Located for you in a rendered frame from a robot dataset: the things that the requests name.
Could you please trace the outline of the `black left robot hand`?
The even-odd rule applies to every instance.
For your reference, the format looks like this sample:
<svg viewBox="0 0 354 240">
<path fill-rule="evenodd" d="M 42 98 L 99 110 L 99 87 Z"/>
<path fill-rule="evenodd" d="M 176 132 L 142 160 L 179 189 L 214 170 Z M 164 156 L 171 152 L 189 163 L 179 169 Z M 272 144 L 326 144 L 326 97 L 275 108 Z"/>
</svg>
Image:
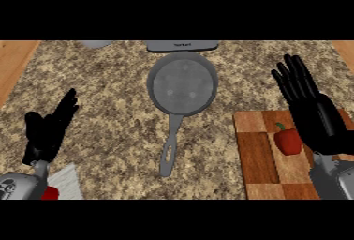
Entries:
<svg viewBox="0 0 354 240">
<path fill-rule="evenodd" d="M 22 163 L 33 165 L 34 161 L 52 162 L 56 158 L 67 128 L 78 110 L 77 90 L 65 94 L 55 112 L 42 116 L 37 112 L 27 112 L 27 138 L 28 144 Z"/>
</svg>

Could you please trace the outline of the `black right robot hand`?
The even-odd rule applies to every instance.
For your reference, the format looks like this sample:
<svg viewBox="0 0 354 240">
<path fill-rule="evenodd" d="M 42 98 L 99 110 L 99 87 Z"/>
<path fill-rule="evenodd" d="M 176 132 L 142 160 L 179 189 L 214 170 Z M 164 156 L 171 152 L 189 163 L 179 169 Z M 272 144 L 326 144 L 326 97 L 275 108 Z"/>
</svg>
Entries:
<svg viewBox="0 0 354 240">
<path fill-rule="evenodd" d="M 354 155 L 354 130 L 345 126 L 332 99 L 316 85 L 298 55 L 285 54 L 272 75 L 289 105 L 301 141 L 323 155 Z"/>
</svg>

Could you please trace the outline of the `red bell pepper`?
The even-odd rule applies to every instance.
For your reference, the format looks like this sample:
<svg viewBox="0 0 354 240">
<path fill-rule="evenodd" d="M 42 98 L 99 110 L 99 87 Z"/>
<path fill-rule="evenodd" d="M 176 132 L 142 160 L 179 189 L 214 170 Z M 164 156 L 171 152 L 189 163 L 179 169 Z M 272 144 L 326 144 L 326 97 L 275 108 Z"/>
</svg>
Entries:
<svg viewBox="0 0 354 240">
<path fill-rule="evenodd" d="M 285 125 L 276 123 L 279 132 L 275 134 L 275 143 L 285 156 L 298 155 L 301 152 L 301 138 L 294 128 L 286 129 Z"/>
</svg>

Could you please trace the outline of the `wooden checkered cutting board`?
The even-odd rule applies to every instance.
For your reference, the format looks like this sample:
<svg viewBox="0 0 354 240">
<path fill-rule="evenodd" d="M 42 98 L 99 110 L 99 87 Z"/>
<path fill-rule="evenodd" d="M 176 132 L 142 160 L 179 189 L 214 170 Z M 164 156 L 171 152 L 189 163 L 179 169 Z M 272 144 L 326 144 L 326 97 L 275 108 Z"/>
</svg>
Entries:
<svg viewBox="0 0 354 240">
<path fill-rule="evenodd" d="M 285 156 L 275 143 L 276 123 L 294 128 L 288 111 L 239 111 L 233 114 L 235 135 L 247 197 L 250 200 L 320 199 L 312 179 L 313 151 L 301 145 L 298 155 Z M 334 160 L 354 161 L 354 155 L 338 154 Z"/>
</svg>

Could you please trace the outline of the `grey frying pan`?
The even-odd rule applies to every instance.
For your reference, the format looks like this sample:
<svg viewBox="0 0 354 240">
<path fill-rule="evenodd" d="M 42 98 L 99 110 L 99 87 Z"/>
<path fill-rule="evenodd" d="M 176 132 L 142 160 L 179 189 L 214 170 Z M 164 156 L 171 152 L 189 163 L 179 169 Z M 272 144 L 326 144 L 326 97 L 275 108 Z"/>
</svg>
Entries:
<svg viewBox="0 0 354 240">
<path fill-rule="evenodd" d="M 174 52 L 154 65 L 146 89 L 157 108 L 168 115 L 168 137 L 161 155 L 160 174 L 171 175 L 177 131 L 183 118 L 204 111 L 217 94 L 219 76 L 211 61 L 195 52 Z"/>
</svg>

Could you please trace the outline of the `white cloth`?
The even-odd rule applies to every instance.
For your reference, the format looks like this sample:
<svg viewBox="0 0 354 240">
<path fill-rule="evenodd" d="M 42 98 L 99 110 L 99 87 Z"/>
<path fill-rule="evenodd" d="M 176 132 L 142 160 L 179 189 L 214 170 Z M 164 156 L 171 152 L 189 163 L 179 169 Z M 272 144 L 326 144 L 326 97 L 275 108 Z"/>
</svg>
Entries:
<svg viewBox="0 0 354 240">
<path fill-rule="evenodd" d="M 71 163 L 59 172 L 49 177 L 49 185 L 58 188 L 61 200 L 81 200 L 78 174 L 76 164 Z"/>
</svg>

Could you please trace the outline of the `small red object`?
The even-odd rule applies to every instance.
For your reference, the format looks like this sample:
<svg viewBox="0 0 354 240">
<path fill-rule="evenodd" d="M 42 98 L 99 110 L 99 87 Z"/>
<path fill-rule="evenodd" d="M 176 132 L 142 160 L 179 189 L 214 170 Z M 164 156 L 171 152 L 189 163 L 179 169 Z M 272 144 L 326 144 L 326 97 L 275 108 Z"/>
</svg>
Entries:
<svg viewBox="0 0 354 240">
<path fill-rule="evenodd" d="M 59 196 L 59 191 L 56 187 L 46 187 L 45 193 L 42 195 L 43 200 L 56 200 Z"/>
</svg>

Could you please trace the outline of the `pale grey rounded object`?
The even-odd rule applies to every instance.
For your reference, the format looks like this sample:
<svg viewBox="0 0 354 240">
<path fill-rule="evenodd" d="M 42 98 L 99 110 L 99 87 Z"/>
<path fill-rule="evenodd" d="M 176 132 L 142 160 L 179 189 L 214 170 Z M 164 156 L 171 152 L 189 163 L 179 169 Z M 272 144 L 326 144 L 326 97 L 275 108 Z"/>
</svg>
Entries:
<svg viewBox="0 0 354 240">
<path fill-rule="evenodd" d="M 83 40 L 80 43 L 87 48 L 98 49 L 98 48 L 108 46 L 112 43 L 112 41 L 111 40 Z"/>
</svg>

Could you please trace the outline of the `grey appliance with label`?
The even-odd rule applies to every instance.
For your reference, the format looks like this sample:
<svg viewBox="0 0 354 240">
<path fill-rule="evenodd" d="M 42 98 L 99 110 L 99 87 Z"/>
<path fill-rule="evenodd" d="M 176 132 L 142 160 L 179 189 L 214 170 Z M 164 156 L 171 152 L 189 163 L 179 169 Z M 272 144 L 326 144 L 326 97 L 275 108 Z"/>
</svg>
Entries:
<svg viewBox="0 0 354 240">
<path fill-rule="evenodd" d="M 208 51 L 219 47 L 217 40 L 148 40 L 145 44 L 152 53 Z"/>
</svg>

